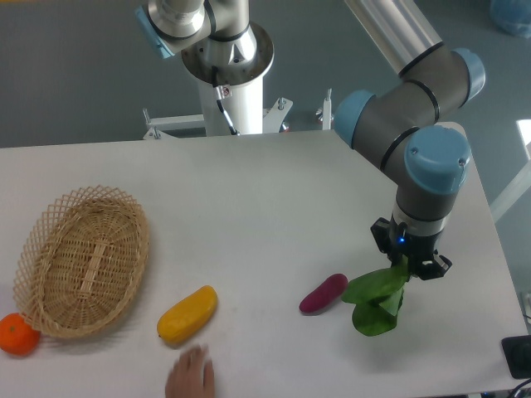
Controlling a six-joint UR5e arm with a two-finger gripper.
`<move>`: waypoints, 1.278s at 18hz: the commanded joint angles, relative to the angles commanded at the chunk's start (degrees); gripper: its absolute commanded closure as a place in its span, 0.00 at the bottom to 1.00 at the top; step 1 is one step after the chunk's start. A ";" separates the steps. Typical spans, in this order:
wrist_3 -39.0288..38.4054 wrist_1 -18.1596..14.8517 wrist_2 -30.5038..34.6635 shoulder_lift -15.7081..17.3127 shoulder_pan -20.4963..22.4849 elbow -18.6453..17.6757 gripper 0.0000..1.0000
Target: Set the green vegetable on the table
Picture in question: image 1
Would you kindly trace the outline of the bare human hand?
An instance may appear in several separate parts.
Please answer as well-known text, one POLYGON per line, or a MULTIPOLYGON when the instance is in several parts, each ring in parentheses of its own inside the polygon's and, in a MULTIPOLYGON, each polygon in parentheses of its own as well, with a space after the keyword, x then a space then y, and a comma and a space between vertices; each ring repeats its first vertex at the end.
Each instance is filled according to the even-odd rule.
POLYGON ((215 373, 208 346, 196 345, 181 352, 168 373, 164 394, 168 398, 198 398, 216 395, 215 373))

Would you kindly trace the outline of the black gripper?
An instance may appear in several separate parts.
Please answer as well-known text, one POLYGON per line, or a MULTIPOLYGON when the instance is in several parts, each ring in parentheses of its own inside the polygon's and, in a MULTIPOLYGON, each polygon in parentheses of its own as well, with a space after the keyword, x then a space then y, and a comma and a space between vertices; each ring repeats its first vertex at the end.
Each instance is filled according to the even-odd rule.
POLYGON ((406 223, 397 224, 379 217, 370 227, 378 250, 385 254, 392 266, 398 265, 404 257, 408 269, 419 279, 438 279, 451 268, 451 261, 436 251, 441 232, 420 236, 410 233, 406 223))

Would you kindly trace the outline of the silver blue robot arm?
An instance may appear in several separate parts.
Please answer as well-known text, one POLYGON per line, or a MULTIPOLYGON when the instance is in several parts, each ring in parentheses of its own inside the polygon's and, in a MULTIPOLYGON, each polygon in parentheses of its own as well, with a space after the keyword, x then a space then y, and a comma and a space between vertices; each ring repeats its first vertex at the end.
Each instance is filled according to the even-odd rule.
MULTIPOLYGON (((401 79, 383 96, 358 90, 337 107, 334 131, 397 184, 389 219, 371 229, 393 263, 420 279, 445 275, 437 250, 469 167, 464 134, 442 117, 480 93, 485 68, 466 49, 449 49, 412 1, 351 1, 348 8, 401 79)), ((246 1, 148 1, 135 13, 151 47, 181 56, 201 95, 209 135, 266 132, 263 78, 274 59, 268 33, 246 1)))

